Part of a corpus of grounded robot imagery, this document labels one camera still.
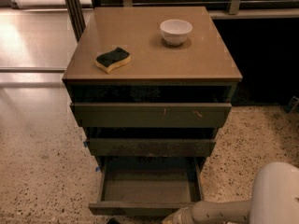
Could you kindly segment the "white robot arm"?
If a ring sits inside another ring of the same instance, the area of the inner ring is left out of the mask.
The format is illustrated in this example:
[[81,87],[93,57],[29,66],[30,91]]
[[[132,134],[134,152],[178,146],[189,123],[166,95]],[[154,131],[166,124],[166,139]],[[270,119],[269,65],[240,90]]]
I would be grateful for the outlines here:
[[255,176],[248,201],[201,201],[180,208],[163,224],[299,224],[299,169],[271,162]]

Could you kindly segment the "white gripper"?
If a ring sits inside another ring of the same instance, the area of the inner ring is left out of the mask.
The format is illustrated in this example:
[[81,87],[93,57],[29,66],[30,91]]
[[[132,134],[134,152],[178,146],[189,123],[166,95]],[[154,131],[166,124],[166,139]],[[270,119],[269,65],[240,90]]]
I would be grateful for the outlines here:
[[251,201],[213,203],[201,201],[193,208],[180,208],[163,219],[162,224],[217,224],[234,222],[249,224]]

